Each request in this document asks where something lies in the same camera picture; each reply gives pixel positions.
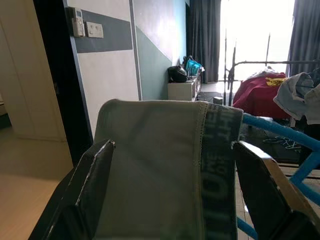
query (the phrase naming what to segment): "dark curtain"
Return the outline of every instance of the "dark curtain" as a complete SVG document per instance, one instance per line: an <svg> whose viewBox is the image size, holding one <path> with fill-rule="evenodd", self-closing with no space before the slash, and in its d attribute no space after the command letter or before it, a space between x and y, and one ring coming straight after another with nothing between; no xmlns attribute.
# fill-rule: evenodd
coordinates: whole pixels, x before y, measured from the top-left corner
<svg viewBox="0 0 320 240"><path fill-rule="evenodd" d="M218 81L221 0L191 0L191 46L205 69L202 82Z"/></svg>
<svg viewBox="0 0 320 240"><path fill-rule="evenodd" d="M320 59L320 0L295 0L293 29L289 49L290 61ZM292 64L290 76L309 73L316 64Z"/></svg>

